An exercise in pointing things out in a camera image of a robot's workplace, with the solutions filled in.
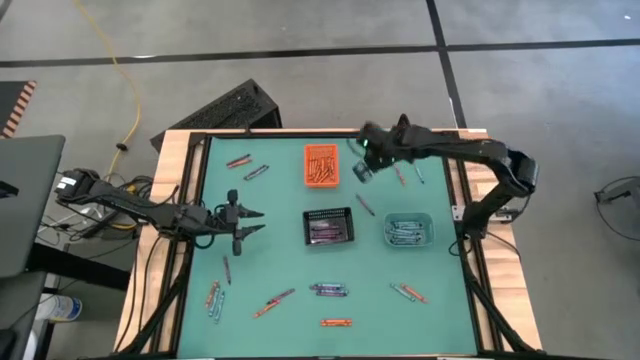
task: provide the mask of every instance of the metal stand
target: metal stand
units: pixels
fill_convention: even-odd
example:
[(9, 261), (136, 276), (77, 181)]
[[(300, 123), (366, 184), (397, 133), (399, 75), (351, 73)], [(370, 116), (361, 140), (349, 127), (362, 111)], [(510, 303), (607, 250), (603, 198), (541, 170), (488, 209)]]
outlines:
[(640, 179), (626, 181), (611, 190), (599, 191), (594, 194), (599, 203), (609, 203), (619, 197), (631, 196), (636, 206), (640, 208)]
[(129, 285), (127, 271), (34, 243), (27, 271), (37, 270), (123, 291)]

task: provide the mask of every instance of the purple marker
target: purple marker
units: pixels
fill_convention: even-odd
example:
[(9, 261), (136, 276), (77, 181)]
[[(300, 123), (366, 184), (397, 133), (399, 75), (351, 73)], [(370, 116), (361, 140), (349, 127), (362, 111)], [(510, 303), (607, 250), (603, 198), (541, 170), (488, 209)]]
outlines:
[(344, 289), (342, 286), (319, 286), (319, 285), (311, 285), (309, 286), (311, 290), (342, 290)]
[(345, 293), (345, 292), (329, 292), (329, 291), (318, 290), (318, 291), (316, 291), (316, 295), (318, 295), (318, 296), (345, 297), (345, 296), (347, 296), (347, 293)]
[(283, 292), (282, 294), (280, 294), (280, 295), (274, 297), (273, 299), (267, 301), (267, 305), (271, 305), (274, 302), (282, 300), (284, 297), (293, 294), (294, 291), (296, 291), (296, 289), (292, 288), (292, 289), (289, 289), (289, 290)]
[(313, 231), (326, 231), (326, 230), (340, 230), (340, 226), (337, 225), (314, 225), (311, 230)]

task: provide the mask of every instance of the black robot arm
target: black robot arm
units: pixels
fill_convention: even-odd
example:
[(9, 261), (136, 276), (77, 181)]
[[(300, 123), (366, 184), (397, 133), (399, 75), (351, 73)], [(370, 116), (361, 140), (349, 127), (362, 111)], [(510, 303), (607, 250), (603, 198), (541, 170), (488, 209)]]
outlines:
[(161, 236), (177, 241), (189, 241), (198, 236), (231, 234), (233, 254), (240, 255), (244, 238), (264, 225), (238, 228), (239, 218), (260, 217), (262, 213), (248, 210), (238, 204), (238, 191), (227, 193), (227, 203), (215, 207), (213, 213), (205, 207), (186, 204), (154, 203), (132, 195), (101, 180), (93, 170), (75, 169), (62, 173), (55, 189), (61, 204), (84, 205), (96, 203), (129, 215), (136, 221), (144, 220), (158, 230)]
[(530, 196), (536, 187), (538, 165), (520, 151), (509, 149), (496, 140), (465, 140), (411, 125), (402, 114), (389, 131), (367, 123), (360, 130), (357, 143), (365, 148), (363, 161), (353, 171), (360, 181), (369, 181), (373, 173), (405, 160), (441, 156), (487, 165), (498, 185), (481, 201), (465, 207), (461, 229), (464, 234), (483, 238), (489, 218), (514, 197)]

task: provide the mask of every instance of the black basket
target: black basket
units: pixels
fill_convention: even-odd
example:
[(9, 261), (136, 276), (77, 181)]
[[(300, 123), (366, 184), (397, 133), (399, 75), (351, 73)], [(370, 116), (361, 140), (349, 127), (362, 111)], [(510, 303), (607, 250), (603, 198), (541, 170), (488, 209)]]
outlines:
[[(353, 218), (351, 208), (337, 208), (325, 210), (305, 211), (302, 213), (304, 220), (304, 242), (307, 245), (330, 245), (353, 241)], [(320, 238), (323, 232), (331, 233), (332, 238)]]
[[(253, 80), (249, 79), (198, 111), (182, 119), (171, 129), (281, 129), (278, 105)], [(164, 131), (151, 138), (160, 152)]]

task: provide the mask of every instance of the black cable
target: black cable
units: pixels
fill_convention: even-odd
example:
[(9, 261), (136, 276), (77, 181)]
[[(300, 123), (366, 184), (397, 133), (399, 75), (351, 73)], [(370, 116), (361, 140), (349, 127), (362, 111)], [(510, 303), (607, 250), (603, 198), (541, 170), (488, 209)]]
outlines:
[[(448, 251), (449, 251), (449, 255), (451, 255), (451, 256), (460, 256), (460, 254), (456, 254), (456, 253), (454, 253), (454, 252), (452, 251), (452, 250), (453, 250), (453, 247), (454, 247), (454, 246), (455, 246), (459, 241), (460, 241), (460, 239), (456, 239), (454, 242), (452, 242), (452, 243), (451, 243), (451, 245), (449, 245), (449, 250), (448, 250)], [(467, 255), (469, 255), (469, 254), (471, 253), (471, 248), (468, 248), (468, 249), (465, 251), (465, 253), (466, 253)]]
[(69, 210), (73, 211), (74, 213), (76, 213), (77, 215), (82, 216), (82, 217), (83, 217), (83, 218), (85, 218), (85, 219), (93, 220), (93, 221), (95, 221), (95, 222), (97, 222), (97, 223), (98, 223), (98, 222), (100, 222), (100, 220), (95, 219), (95, 218), (92, 218), (91, 216), (89, 216), (89, 215), (87, 215), (87, 214), (83, 214), (83, 213), (81, 213), (80, 211), (78, 211), (78, 210), (76, 210), (76, 209), (74, 209), (74, 208), (70, 207), (69, 205), (67, 205), (67, 204), (65, 204), (65, 203), (63, 203), (63, 202), (57, 201), (57, 203), (58, 203), (58, 205), (62, 206), (63, 208), (67, 208), (67, 209), (69, 209)]
[(346, 138), (345, 139), (347, 141), (347, 146), (349, 147), (349, 150), (351, 150), (351, 152), (353, 153), (353, 155), (357, 156), (357, 157), (364, 157), (364, 154), (361, 154), (353, 145), (353, 143), (350, 141), (351, 139)]
[(144, 313), (144, 301), (145, 301), (145, 297), (147, 296), (147, 275), (149, 273), (149, 264), (151, 263), (151, 258), (153, 257), (153, 250), (155, 250), (156, 245), (158, 245), (158, 243), (160, 242), (160, 239), (162, 237), (158, 236), (156, 238), (156, 241), (153, 243), (153, 246), (151, 246), (151, 250), (149, 250), (149, 256), (147, 257), (147, 264), (144, 267), (144, 280), (142, 281), (142, 302), (141, 302), (141, 306), (140, 306), (140, 320), (138, 321), (138, 332), (140, 332), (140, 330), (142, 330), (142, 315)]
[(207, 245), (198, 244), (198, 239), (197, 238), (193, 240), (193, 246), (195, 246), (196, 248), (198, 248), (200, 250), (208, 249), (208, 248), (211, 247), (211, 245), (213, 245), (213, 236), (211, 236), (211, 240), (209, 240)]
[[(80, 280), (78, 280), (78, 279), (73, 280), (72, 282), (70, 282), (70, 283), (68, 283), (67, 285), (65, 285), (65, 286), (61, 287), (60, 289), (58, 289), (58, 291), (62, 291), (62, 290), (64, 290), (64, 289), (68, 288), (69, 286), (71, 286), (71, 285), (73, 285), (73, 284), (77, 283), (78, 281), (80, 281)], [(25, 315), (27, 315), (31, 310), (33, 310), (34, 308), (37, 308), (37, 307), (38, 307), (38, 305), (40, 305), (40, 304), (44, 303), (45, 301), (47, 301), (47, 300), (51, 299), (51, 298), (52, 298), (52, 297), (54, 297), (54, 296), (56, 296), (56, 295), (55, 295), (55, 294), (53, 294), (53, 295), (49, 296), (48, 298), (46, 298), (46, 299), (44, 299), (44, 300), (38, 301), (35, 305), (31, 306), (27, 311), (23, 312), (23, 313), (22, 313), (22, 315), (18, 316), (18, 318), (17, 318), (13, 323), (11, 323), (11, 325), (9, 325), (9, 328), (12, 328), (15, 324), (17, 324), (17, 323), (18, 323), (18, 321), (20, 321), (20, 320), (21, 320)]]
[[(621, 181), (624, 180), (631, 180), (631, 179), (638, 179), (640, 178), (640, 176), (625, 176), (619, 179), (615, 179), (613, 181), (611, 181), (610, 183), (608, 183), (607, 185), (603, 186), (602, 189), (600, 189), (600, 191), (598, 192), (604, 192), (609, 186), (615, 184), (615, 183), (619, 183)], [(600, 216), (600, 219), (602, 219), (602, 222), (604, 222), (604, 224), (609, 228), (609, 230), (613, 231), (615, 234), (617, 234), (620, 237), (623, 237), (627, 240), (631, 240), (631, 241), (640, 241), (640, 238), (637, 237), (633, 237), (633, 236), (629, 236), (629, 235), (625, 235), (623, 233), (621, 233), (620, 231), (616, 230), (608, 221), (607, 219), (605, 219), (604, 215), (602, 214), (602, 210), (600, 210), (600, 203), (598, 202), (598, 200), (596, 200), (596, 211), (598, 212), (598, 215)]]
[(97, 254), (97, 255), (89, 256), (88, 258), (85, 258), (85, 259), (86, 259), (86, 260), (91, 260), (91, 259), (97, 259), (97, 258), (99, 258), (99, 257), (103, 257), (103, 256), (105, 256), (105, 255), (109, 255), (109, 254), (111, 254), (111, 253), (114, 253), (114, 252), (116, 252), (116, 251), (118, 251), (118, 250), (120, 250), (120, 249), (122, 249), (122, 248), (125, 248), (125, 247), (127, 247), (127, 246), (129, 246), (129, 245), (133, 244), (136, 240), (137, 240), (137, 239), (131, 239), (131, 240), (127, 241), (127, 243), (125, 243), (125, 244), (123, 244), (123, 245), (117, 246), (117, 247), (115, 247), (115, 248), (113, 248), (113, 249), (111, 249), (111, 250), (109, 250), (109, 251), (106, 251), (106, 252), (103, 252), (103, 253), (100, 253), (100, 254)]
[(522, 259), (520, 257), (520, 251), (518, 251), (518, 249), (515, 246), (513, 246), (512, 243), (510, 243), (507, 240), (505, 240), (504, 238), (492, 233), (491, 231), (487, 231), (487, 234), (491, 235), (494, 239), (500, 241), (501, 243), (505, 244), (507, 247), (511, 248), (511, 250), (513, 250), (513, 252), (515, 252), (516, 255), (518, 255), (518, 258)]
[(131, 270), (131, 274), (133, 275), (133, 292), (131, 294), (131, 308), (129, 309), (129, 317), (127, 318), (127, 325), (124, 327), (124, 331), (122, 332), (122, 336), (120, 340), (116, 343), (115, 351), (117, 352), (120, 349), (120, 345), (122, 345), (122, 341), (124, 340), (127, 332), (129, 331), (129, 326), (131, 326), (131, 319), (133, 319), (133, 308), (136, 305), (136, 279), (138, 278), (137, 274), (137, 264), (138, 264), (138, 249), (140, 247), (140, 243), (138, 243), (138, 247), (136, 247), (136, 255), (133, 258), (133, 269)]
[(179, 188), (180, 188), (180, 186), (179, 186), (179, 185), (176, 185), (176, 186), (173, 188), (173, 191), (171, 192), (171, 195), (169, 195), (166, 199), (162, 200), (161, 202), (159, 202), (159, 203), (155, 203), (155, 204), (153, 204), (153, 205), (140, 205), (140, 204), (136, 204), (136, 203), (134, 203), (133, 201), (131, 201), (131, 200), (129, 200), (129, 199), (120, 198), (120, 197), (115, 196), (115, 195), (97, 195), (97, 196), (91, 196), (91, 197), (89, 197), (89, 198), (83, 199), (83, 201), (85, 201), (85, 202), (87, 202), (87, 201), (93, 201), (93, 200), (95, 200), (95, 199), (96, 199), (96, 198), (98, 198), (98, 197), (100, 197), (100, 198), (112, 198), (112, 199), (116, 199), (116, 200), (124, 201), (124, 202), (129, 203), (129, 204), (131, 204), (131, 205), (133, 205), (133, 206), (137, 206), (137, 207), (141, 207), (141, 208), (147, 208), (147, 209), (149, 209), (149, 208), (155, 208), (155, 207), (158, 207), (158, 206), (161, 206), (161, 205), (166, 204), (169, 200), (173, 199), (173, 197), (175, 196), (175, 194), (178, 192), (178, 189), (179, 189)]
[(502, 221), (502, 224), (511, 224), (514, 221), (516, 221), (517, 218), (520, 217), (520, 215), (522, 215), (524, 213), (524, 211), (527, 209), (527, 206), (529, 206), (529, 200), (531, 200), (531, 195), (527, 196), (526, 199), (524, 200), (524, 205), (522, 205), (522, 208), (520, 210), (509, 210), (507, 212), (507, 214), (513, 214), (511, 215), (511, 220), (508, 221)]
[(103, 177), (102, 177), (102, 180), (104, 180), (104, 181), (108, 182), (109, 184), (111, 184), (111, 177), (112, 177), (113, 175), (115, 175), (115, 176), (119, 177), (119, 178), (122, 180), (122, 184), (123, 184), (123, 185), (127, 183), (127, 180), (125, 180), (125, 179), (124, 179), (124, 176), (122, 176), (122, 175), (118, 174), (117, 172), (112, 172), (111, 174), (107, 174), (107, 175), (103, 176)]
[(53, 247), (56, 247), (56, 246), (60, 245), (60, 234), (58, 234), (58, 233), (56, 232), (56, 235), (57, 235), (57, 237), (58, 237), (58, 241), (56, 241), (55, 243), (53, 243), (53, 242), (51, 242), (51, 241), (49, 241), (49, 240), (45, 240), (45, 239), (41, 238), (41, 237), (40, 237), (40, 235), (36, 235), (36, 237), (37, 237), (38, 239), (40, 239), (40, 241), (42, 241), (43, 243), (48, 244), (48, 245), (51, 245), (51, 246), (53, 246)]

